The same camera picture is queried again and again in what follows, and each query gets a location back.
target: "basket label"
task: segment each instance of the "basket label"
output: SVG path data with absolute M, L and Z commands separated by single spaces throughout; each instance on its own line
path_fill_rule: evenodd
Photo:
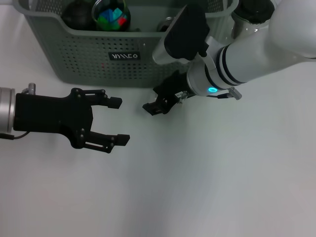
M 110 60 L 140 60 L 139 52 L 109 52 Z

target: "black stripe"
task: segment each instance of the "black stripe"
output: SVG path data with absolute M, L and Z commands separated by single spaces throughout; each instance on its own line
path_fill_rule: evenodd
M 229 81 L 225 78 L 225 76 L 223 75 L 223 73 L 222 73 L 222 71 L 221 71 L 221 67 L 220 67 L 219 60 L 220 60 L 220 58 L 221 58 L 221 52 L 222 52 L 223 48 L 225 48 L 225 47 L 222 47 L 222 48 L 218 51 L 217 56 L 216 56 L 216 69 L 217 69 L 217 73 L 218 73 L 219 77 L 223 80 L 223 82 L 225 82 L 226 84 L 231 85 L 231 86 L 236 86 L 235 84 L 232 84 L 231 82 L 229 82 Z
M 211 76 L 209 75 L 209 72 L 208 72 L 208 69 L 207 69 L 207 66 L 206 66 L 206 65 L 205 65 L 204 69 L 205 69 L 205 74 L 206 74 L 206 77 L 207 77 L 209 83 L 211 83 L 211 85 L 212 85 L 214 88 L 218 89 L 218 90 L 225 90 L 225 89 L 220 88 L 219 86 L 217 86 L 217 85 L 213 82 L 213 80 L 211 79 Z
M 238 84 L 244 84 L 244 82 L 241 82 L 237 79 L 235 79 L 233 77 L 233 75 L 229 72 L 228 68 L 227 68 L 227 64 L 226 64 L 226 51 L 227 51 L 227 48 L 229 47 L 229 45 L 227 45 L 224 50 L 223 50 L 223 56 L 222 56 L 222 59 L 223 59 L 223 68 L 227 74 L 227 76 L 230 78 L 230 80 L 232 80 L 233 82 L 235 83 L 238 83 Z

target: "white backdrop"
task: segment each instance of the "white backdrop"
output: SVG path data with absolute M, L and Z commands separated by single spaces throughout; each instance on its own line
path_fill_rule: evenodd
M 0 32 L 0 86 L 69 94 L 12 6 Z M 141 108 L 151 90 L 105 88 L 123 105 L 94 108 L 93 130 L 131 135 L 110 155 L 55 134 L 1 140 L 0 236 L 315 236 L 315 75 L 297 65 L 240 86 L 240 101 L 155 117 Z

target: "metal cylinder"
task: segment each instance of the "metal cylinder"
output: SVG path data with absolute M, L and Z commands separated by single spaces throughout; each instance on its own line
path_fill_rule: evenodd
M 0 133 L 11 133 L 14 121 L 15 90 L 0 87 Z

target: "perforated basket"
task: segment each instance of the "perforated basket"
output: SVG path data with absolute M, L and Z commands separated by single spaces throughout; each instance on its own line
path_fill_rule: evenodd
M 152 52 L 163 33 L 154 32 L 157 23 L 176 13 L 193 0 L 127 0 L 131 27 L 142 32 L 98 32 L 70 29 L 61 19 L 63 9 L 73 0 L 14 0 L 23 13 L 57 76 L 75 84 L 153 87 L 175 70 L 188 65 L 157 65 Z M 219 28 L 220 19 L 230 15 L 237 0 L 195 0 L 207 12 L 211 30 Z M 132 60 L 114 60 L 112 54 L 135 52 Z

